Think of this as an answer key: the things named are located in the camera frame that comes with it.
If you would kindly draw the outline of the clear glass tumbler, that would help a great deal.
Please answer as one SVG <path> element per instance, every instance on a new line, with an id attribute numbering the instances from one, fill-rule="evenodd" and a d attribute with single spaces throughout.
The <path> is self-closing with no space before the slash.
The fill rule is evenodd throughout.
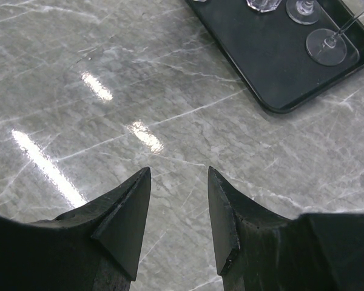
<path id="1" fill-rule="evenodd" d="M 246 0 L 247 5 L 259 13 L 272 12 L 278 8 L 282 0 Z"/>

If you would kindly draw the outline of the champagne flute with dark mark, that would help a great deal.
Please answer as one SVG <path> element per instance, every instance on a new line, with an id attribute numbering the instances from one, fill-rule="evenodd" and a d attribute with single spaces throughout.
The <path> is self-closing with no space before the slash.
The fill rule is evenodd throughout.
<path id="1" fill-rule="evenodd" d="M 287 0 L 286 12 L 294 22 L 312 25 L 320 19 L 321 6 L 315 0 Z"/>

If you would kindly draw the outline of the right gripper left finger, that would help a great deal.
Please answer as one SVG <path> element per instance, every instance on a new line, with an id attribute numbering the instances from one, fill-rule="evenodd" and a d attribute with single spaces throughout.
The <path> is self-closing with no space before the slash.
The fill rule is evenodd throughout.
<path id="1" fill-rule="evenodd" d="M 129 290 L 136 280 L 150 168 L 52 220 L 0 216 L 0 290 Z"/>

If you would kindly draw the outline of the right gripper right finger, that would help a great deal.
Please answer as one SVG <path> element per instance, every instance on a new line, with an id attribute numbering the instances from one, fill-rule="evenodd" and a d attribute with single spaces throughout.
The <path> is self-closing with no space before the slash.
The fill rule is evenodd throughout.
<path id="1" fill-rule="evenodd" d="M 213 167 L 207 180 L 225 290 L 364 290 L 364 213 L 280 216 Z"/>

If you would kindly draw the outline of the clear flute glass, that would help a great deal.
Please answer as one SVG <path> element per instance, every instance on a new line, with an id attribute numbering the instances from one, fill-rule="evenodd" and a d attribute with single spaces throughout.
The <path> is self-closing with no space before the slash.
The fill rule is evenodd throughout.
<path id="1" fill-rule="evenodd" d="M 308 55 L 316 63 L 328 67 L 342 63 L 348 51 L 342 36 L 363 14 L 364 5 L 361 10 L 352 16 L 336 32 L 327 28 L 320 28 L 311 32 L 305 42 Z"/>

